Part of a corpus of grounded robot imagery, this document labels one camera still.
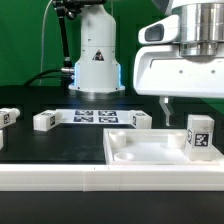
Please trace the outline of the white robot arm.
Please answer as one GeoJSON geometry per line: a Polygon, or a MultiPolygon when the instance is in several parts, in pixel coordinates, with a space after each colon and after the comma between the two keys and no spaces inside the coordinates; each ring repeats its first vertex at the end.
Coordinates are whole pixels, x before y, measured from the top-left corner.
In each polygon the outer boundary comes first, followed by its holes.
{"type": "MultiPolygon", "coordinates": [[[[80,0],[81,56],[71,92],[87,99],[125,90],[115,59],[116,22],[105,0],[80,0]]],[[[142,28],[133,87],[160,98],[167,116],[171,97],[224,98],[224,0],[152,0],[166,18],[142,28]]]]}

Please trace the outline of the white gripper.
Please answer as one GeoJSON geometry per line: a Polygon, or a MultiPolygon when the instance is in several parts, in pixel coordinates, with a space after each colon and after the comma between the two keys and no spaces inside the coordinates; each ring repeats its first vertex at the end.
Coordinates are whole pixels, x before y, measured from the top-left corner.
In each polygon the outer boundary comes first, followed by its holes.
{"type": "Polygon", "coordinates": [[[224,98],[224,45],[215,56],[181,57],[178,45],[142,47],[135,58],[133,85],[140,95],[156,95],[172,125],[172,98],[224,98]]]}

